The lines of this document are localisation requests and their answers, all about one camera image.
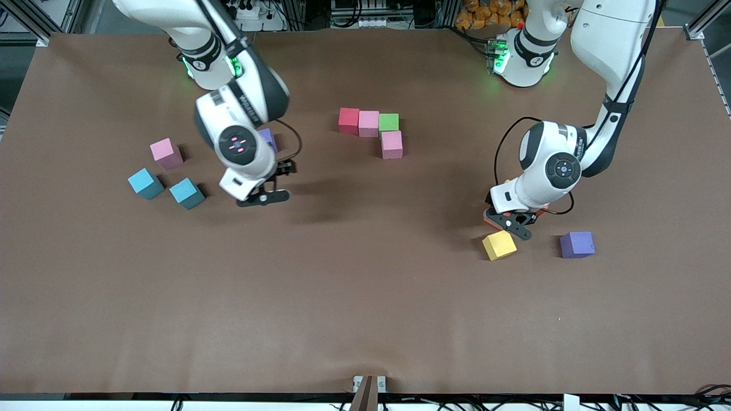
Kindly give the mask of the large white power strip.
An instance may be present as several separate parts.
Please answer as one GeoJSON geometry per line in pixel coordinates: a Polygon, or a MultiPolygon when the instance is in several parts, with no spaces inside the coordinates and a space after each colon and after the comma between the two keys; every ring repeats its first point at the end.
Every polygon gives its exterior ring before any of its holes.
{"type": "Polygon", "coordinates": [[[236,26],[245,32],[287,31],[289,23],[276,0],[226,0],[236,26]]]}

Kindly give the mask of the pink foam block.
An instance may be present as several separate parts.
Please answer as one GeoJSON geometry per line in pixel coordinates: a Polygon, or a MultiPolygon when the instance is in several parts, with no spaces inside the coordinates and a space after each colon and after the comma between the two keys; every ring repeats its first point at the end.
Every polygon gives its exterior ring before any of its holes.
{"type": "Polygon", "coordinates": [[[401,159],[404,156],[403,138],[400,130],[380,133],[381,158],[401,159]]]}
{"type": "Polygon", "coordinates": [[[378,138],[379,119],[380,112],[378,110],[360,110],[358,117],[358,135],[363,138],[378,138]]]}
{"type": "Polygon", "coordinates": [[[178,146],[170,138],[152,143],[149,148],[154,162],[166,171],[181,166],[184,162],[178,146]]]}

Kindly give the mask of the grey bracket with brown post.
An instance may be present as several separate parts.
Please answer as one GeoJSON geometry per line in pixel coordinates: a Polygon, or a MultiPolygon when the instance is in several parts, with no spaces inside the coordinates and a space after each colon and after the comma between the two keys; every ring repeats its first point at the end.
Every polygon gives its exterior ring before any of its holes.
{"type": "Polygon", "coordinates": [[[354,398],[348,411],[381,411],[379,395],[387,392],[386,376],[355,376],[352,380],[354,398]]]}

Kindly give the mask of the dark equipment rack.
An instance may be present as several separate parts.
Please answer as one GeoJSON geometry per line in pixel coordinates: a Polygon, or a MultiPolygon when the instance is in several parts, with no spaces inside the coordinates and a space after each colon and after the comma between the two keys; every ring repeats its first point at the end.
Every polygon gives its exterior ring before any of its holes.
{"type": "Polygon", "coordinates": [[[449,25],[459,6],[455,0],[324,0],[327,26],[358,29],[362,17],[389,17],[395,30],[431,29],[449,25]]]}

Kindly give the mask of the red foam block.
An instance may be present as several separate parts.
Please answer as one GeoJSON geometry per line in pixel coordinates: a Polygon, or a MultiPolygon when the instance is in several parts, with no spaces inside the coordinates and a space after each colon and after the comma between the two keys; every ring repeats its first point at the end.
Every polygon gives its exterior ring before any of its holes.
{"type": "Polygon", "coordinates": [[[341,134],[359,135],[360,110],[358,108],[341,107],[338,117],[338,130],[341,134]]]}

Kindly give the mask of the bag of orange fruits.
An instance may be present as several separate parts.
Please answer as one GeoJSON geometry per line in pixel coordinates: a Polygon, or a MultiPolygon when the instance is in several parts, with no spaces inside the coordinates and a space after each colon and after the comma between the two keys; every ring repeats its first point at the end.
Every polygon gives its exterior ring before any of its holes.
{"type": "Polygon", "coordinates": [[[454,26],[459,30],[477,30],[496,25],[522,28],[528,14],[525,0],[460,0],[454,26]]]}

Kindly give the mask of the cyan foam block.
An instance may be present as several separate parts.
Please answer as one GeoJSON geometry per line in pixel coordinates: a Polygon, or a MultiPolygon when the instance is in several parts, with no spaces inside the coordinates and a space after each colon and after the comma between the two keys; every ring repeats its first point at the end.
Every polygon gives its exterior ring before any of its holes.
{"type": "Polygon", "coordinates": [[[164,192],[164,187],[157,175],[152,174],[146,167],[130,175],[127,180],[135,194],[146,200],[152,200],[164,192]]]}
{"type": "Polygon", "coordinates": [[[206,196],[201,192],[193,180],[185,178],[169,189],[176,203],[186,210],[191,210],[200,205],[206,196]]]}

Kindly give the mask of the aluminium frame profile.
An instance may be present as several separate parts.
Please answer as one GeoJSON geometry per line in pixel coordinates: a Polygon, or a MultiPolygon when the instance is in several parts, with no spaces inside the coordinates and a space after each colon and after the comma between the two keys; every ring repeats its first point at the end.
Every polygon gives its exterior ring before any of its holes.
{"type": "Polygon", "coordinates": [[[77,30],[93,0],[0,0],[0,46],[46,47],[77,30]]]}
{"type": "Polygon", "coordinates": [[[683,29],[687,40],[700,40],[705,58],[711,70],[711,75],[713,76],[713,80],[715,82],[716,88],[718,89],[718,93],[720,93],[721,101],[724,105],[724,110],[726,111],[729,120],[731,120],[731,104],[729,104],[728,99],[726,98],[726,93],[722,88],[720,78],[718,77],[718,73],[716,72],[714,63],[712,61],[714,55],[720,55],[723,51],[731,49],[731,43],[722,47],[720,50],[718,50],[717,53],[710,54],[704,42],[704,30],[707,29],[711,25],[711,23],[717,20],[729,7],[731,7],[731,0],[710,0],[710,3],[705,6],[696,17],[692,18],[689,23],[685,23],[683,25],[683,29]]]}

